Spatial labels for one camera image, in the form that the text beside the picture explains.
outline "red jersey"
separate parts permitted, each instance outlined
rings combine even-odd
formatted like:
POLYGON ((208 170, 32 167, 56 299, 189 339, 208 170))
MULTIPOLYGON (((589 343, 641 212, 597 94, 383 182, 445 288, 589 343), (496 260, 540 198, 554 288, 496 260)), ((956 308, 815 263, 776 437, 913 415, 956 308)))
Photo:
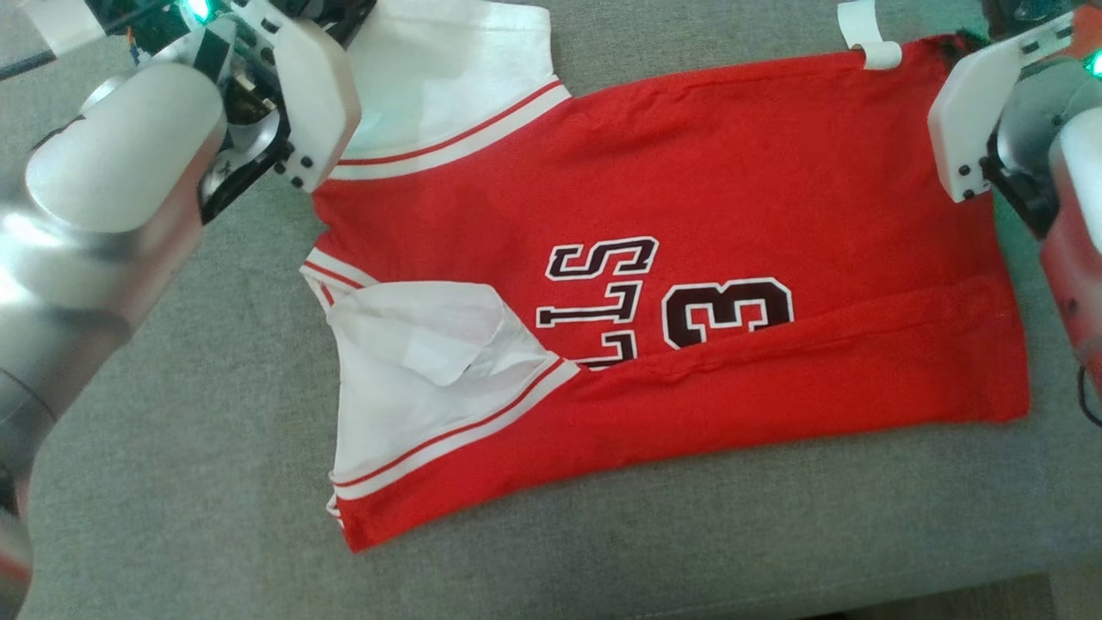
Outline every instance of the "red jersey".
MULTIPOLYGON (((512 9, 541 50, 545 14, 512 9)), ((1025 415, 991 199, 946 195, 927 134, 948 42, 577 98, 548 61, 463 128, 396 107, 408 143, 357 134, 303 267, 342 358, 352 548, 631 464, 1025 415)))

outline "red stripe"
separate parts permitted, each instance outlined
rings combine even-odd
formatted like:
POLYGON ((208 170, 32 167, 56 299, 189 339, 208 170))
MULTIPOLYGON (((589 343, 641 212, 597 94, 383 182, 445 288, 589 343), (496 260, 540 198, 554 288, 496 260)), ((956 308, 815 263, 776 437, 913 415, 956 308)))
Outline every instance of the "red stripe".
POLYGON ((490 118, 489 120, 487 120, 487 121, 485 121, 485 122, 483 122, 480 124, 476 124, 475 127, 472 127, 471 129, 467 129, 463 133, 460 133, 458 135, 455 135, 454 138, 451 138, 449 140, 444 140, 443 142, 440 142, 439 144, 433 144, 431 146, 426 146, 426 148, 423 148, 423 149, 418 150, 418 151, 412 151, 412 152, 397 154, 397 155, 380 156, 380 157, 376 157, 376 159, 344 159, 344 160, 341 160, 337 163, 341 164, 341 165, 372 165, 372 164, 378 164, 378 163, 391 163, 391 162, 395 162, 395 161, 402 161, 402 160, 407 160, 407 159, 413 159, 415 156, 421 156, 423 154, 428 154, 428 153, 431 153, 431 152, 434 152, 434 151, 439 151, 441 149, 451 146, 452 144, 454 144, 455 142, 458 142, 460 140, 463 140, 464 138, 469 138, 471 135, 473 135, 473 134, 482 131, 483 129, 486 129, 490 124, 494 124, 495 122, 501 120, 503 118, 509 116, 510 113, 512 113, 512 112, 519 110, 520 108, 527 106, 528 104, 530 104, 534 99, 537 99, 540 95, 543 95, 548 90, 551 90, 552 88, 554 88, 554 87, 557 87, 557 86, 559 86, 561 84, 562 84, 562 81, 559 81, 557 79, 557 80, 552 81, 551 84, 548 84, 547 86, 544 86, 544 87, 540 88, 539 90, 532 93, 531 95, 525 97, 523 99, 520 100, 520 102, 518 102, 515 106, 512 106, 511 108, 503 111, 501 113, 495 116, 494 118, 490 118))
POLYGON ((326 269, 325 267, 322 267, 321 264, 318 264, 316 262, 311 262, 310 260, 307 260, 307 261, 304 262, 304 264, 306 267, 310 267, 311 269, 317 271, 318 273, 321 273, 323 275, 328 275, 328 276, 333 278, 334 280, 337 280, 339 282, 344 282, 344 283, 346 283, 346 284, 348 284, 348 285, 350 285, 353 287, 356 287, 356 289, 364 287, 364 284, 357 282, 356 280, 354 280, 352 278, 348 278, 346 275, 342 275, 341 273, 337 273, 336 271, 331 271, 331 270, 326 269))
POLYGON ((562 366, 562 363, 563 363, 562 358, 560 358, 559 360, 557 360, 554 365, 551 365, 550 369, 543 371, 540 374, 540 377, 536 378, 536 381, 533 381, 531 384, 529 384, 528 388, 526 388, 525 391, 520 393, 520 396, 517 396, 511 403, 509 403, 508 405, 506 405, 501 410, 498 410, 498 412, 496 414, 494 414, 493 416, 490 416, 490 417, 488 417, 486 420, 473 423, 473 424, 468 424, 467 426, 456 428, 455 431, 451 431, 451 432, 445 433, 443 435, 440 435, 437 437, 433 437, 432 439, 429 439, 424 444, 421 444, 417 448, 413 448, 412 450, 406 453, 404 455, 398 457, 397 459, 390 461, 389 464, 382 466, 381 468, 372 471, 371 474, 368 474, 366 476, 361 476, 361 477, 359 477, 359 478, 357 478, 355 480, 352 480, 349 482, 334 482, 333 486, 334 487, 352 487, 354 485, 359 485, 360 482, 364 482, 365 480, 369 480, 371 478, 375 478, 376 476, 379 476, 380 474, 382 474, 385 471, 388 471, 390 469, 393 469, 395 467, 398 467, 398 465, 400 465, 406 459, 412 457, 414 454, 417 454, 417 453, 419 453, 419 452, 428 448, 429 446, 432 446, 433 444, 443 442, 444 439, 447 439, 449 437, 453 437, 453 436, 458 435, 461 433, 466 433, 466 432, 471 431, 472 428, 478 428, 479 426, 485 426, 485 425, 494 422, 495 420, 504 416, 510 410, 512 410, 514 407, 516 407, 517 405, 519 405, 520 402, 523 401, 532 392, 532 390, 536 390, 536 387, 539 385, 541 381, 543 381, 544 379, 547 379, 547 377, 549 374, 553 373, 559 367, 562 366))

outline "white trim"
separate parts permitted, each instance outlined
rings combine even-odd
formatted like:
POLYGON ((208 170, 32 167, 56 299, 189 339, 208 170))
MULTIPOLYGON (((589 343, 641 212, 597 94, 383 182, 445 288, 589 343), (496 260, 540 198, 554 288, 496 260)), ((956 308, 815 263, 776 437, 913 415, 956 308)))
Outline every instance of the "white trim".
MULTIPOLYGON (((553 358, 548 361, 544 368, 540 369, 540 373, 544 372, 548 368, 551 368, 559 361, 559 358, 553 358)), ((563 360, 562 366, 549 373, 542 381, 536 384, 531 391, 525 395, 525 398, 512 406, 512 409, 506 411, 504 414, 494 418, 493 422, 487 424, 476 426, 464 433, 453 435, 446 439, 435 442, 425 446, 423 449, 406 457, 401 463, 391 467, 390 469, 368 478, 361 482, 357 482, 350 487, 336 487, 333 490, 338 498, 342 500, 358 500, 370 496, 371 493, 378 492, 386 487, 397 482, 402 477, 413 472, 414 470, 429 465, 430 463, 453 453, 464 446, 474 444, 479 439, 485 439, 490 435, 504 429, 510 424, 520 420, 526 413, 528 413, 532 407, 534 407, 540 401, 547 398, 549 394, 554 392, 558 388, 570 381, 574 376, 580 372, 577 365, 563 360)), ((518 391, 518 394, 523 393, 529 387, 523 387, 522 390, 518 391)), ((490 413, 487 417, 497 415, 498 412, 490 413)), ((339 483, 335 477, 331 475, 331 480, 335 483, 339 483)))
POLYGON ((344 519, 341 519, 341 509, 337 508, 337 496, 334 493, 328 502, 325 502, 325 512, 329 513, 337 521, 337 524, 344 530, 344 519))
MULTIPOLYGON (((517 110, 446 146, 386 163, 338 163, 331 178, 368 181, 422 172, 473 154, 501 140, 571 98, 562 84, 550 88, 517 110)), ((382 159, 382 157, 363 157, 382 159)))
MULTIPOLYGON (((348 282, 344 282, 336 278, 332 278, 329 275, 326 275, 325 273, 320 273, 311 269, 310 267, 306 267, 305 264, 299 267, 299 272, 306 278, 307 282, 313 281, 320 284, 325 284, 326 286, 329 287, 329 292, 341 292, 347 294, 349 292, 355 292, 356 290, 358 290, 358 287, 363 287, 363 286, 349 285, 348 282)), ((315 291, 314 294, 321 294, 323 303, 328 303, 328 301, 325 298, 325 294, 322 293, 321 290, 315 291)), ((333 296, 333 301, 336 301, 336 295, 333 296)))
POLYGON ((317 302, 322 304, 322 309, 325 309, 325 314, 328 315, 329 307, 332 307, 332 305, 329 305, 329 300, 325 298, 325 293, 322 292, 322 282, 317 281, 317 278, 315 278, 312 272, 306 273, 302 270, 300 270, 300 272, 306 279, 306 285, 310 286, 310 290, 314 291, 314 296, 316 296, 317 302))
POLYGON ((310 250, 310 254, 306 255, 306 262, 313 262, 314 264, 317 264, 323 269, 328 269, 334 273, 344 275, 345 278, 348 278, 349 280, 356 282, 357 284, 364 287, 379 283, 379 280, 372 278, 371 275, 368 275, 365 271, 361 271, 360 269, 353 267, 352 264, 345 262, 344 260, 341 260, 339 258, 334 258, 333 255, 325 253, 324 251, 317 249, 316 247, 310 250))

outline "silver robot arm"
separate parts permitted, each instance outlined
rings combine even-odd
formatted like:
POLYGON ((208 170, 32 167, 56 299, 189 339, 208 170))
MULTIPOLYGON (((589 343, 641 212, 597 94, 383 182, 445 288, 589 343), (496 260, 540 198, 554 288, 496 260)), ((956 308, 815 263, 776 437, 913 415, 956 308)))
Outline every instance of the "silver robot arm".
POLYGON ((51 428, 145 320, 205 222, 269 168, 313 191, 359 122, 342 45, 374 0, 322 2, 313 17, 292 4, 219 4, 0 168, 0 619, 30 585, 26 491, 51 428))
POLYGON ((197 187, 226 133, 214 84, 152 66, 0 172, 0 617, 30 578, 34 456, 199 242, 197 187))

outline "white sleeve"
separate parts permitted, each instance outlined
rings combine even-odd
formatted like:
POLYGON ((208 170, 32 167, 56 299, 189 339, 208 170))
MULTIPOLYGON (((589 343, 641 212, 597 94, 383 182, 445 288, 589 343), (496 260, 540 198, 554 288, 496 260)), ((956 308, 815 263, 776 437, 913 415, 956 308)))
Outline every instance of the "white sleeve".
POLYGON ((580 372, 485 284, 380 283, 327 320, 341 357, 332 479, 346 500, 504 429, 580 372))
POLYGON ((455 139, 553 79, 548 11, 482 0, 379 0, 348 48, 363 120, 345 160, 455 139))

